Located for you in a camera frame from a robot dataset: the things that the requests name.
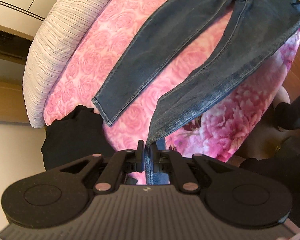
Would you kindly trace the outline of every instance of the white wall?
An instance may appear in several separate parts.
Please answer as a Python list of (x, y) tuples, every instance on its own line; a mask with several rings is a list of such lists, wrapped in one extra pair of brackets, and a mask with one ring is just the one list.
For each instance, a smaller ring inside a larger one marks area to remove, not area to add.
[(44, 171), (44, 140), (43, 128), (0, 123), (0, 231), (8, 224), (1, 208), (2, 193), (13, 182)]
[(0, 81), (16, 85), (22, 85), (25, 66), (0, 59)]

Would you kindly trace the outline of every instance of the dark clothing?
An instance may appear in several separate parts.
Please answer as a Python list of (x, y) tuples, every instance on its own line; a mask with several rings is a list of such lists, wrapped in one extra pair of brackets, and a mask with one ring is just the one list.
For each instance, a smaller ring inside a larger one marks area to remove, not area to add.
[(41, 152), (46, 170), (101, 153), (112, 157), (115, 150), (103, 133), (103, 119), (93, 108), (77, 106), (71, 113), (47, 127)]
[(292, 158), (269, 158), (258, 161), (245, 160), (240, 168), (275, 179), (288, 187), (293, 203), (289, 218), (300, 227), (300, 155)]
[(274, 111), (275, 125), (286, 130), (300, 129), (300, 96), (291, 104), (281, 102)]

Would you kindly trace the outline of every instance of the striped pillow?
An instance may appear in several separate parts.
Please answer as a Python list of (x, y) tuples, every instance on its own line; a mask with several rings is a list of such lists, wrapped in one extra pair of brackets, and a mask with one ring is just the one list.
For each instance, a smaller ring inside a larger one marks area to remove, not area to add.
[(109, 0), (58, 0), (42, 23), (30, 47), (23, 94), (30, 123), (44, 126), (48, 93), (80, 40)]

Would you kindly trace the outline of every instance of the pink floral bedspread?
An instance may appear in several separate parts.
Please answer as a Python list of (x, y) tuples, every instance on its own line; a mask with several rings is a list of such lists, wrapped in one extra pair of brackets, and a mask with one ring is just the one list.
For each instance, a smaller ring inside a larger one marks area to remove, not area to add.
[[(110, 1), (50, 91), (44, 109), (47, 125), (63, 118), (79, 104), (95, 108), (92, 97), (142, 24), (165, 1)], [(231, 9), (185, 48), (112, 127), (104, 124), (106, 138), (116, 150), (135, 149), (139, 139), (146, 140), (158, 98), (206, 61), (230, 16)], [(203, 153), (226, 162), (271, 104), (291, 67), (299, 43), (300, 29), (229, 96), (167, 136), (167, 147), (176, 149), (183, 156)], [(145, 184), (144, 174), (134, 174), (134, 177), (139, 184)]]

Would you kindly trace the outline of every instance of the jeans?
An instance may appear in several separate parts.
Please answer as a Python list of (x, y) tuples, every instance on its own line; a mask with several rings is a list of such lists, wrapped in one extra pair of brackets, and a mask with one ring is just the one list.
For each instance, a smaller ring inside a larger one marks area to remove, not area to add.
[[(297, 0), (168, 0), (144, 23), (92, 99), (111, 126), (189, 43), (234, 9), (207, 61), (159, 98), (146, 146), (193, 120), (254, 73), (300, 27)], [(147, 182), (153, 183), (146, 159)]]

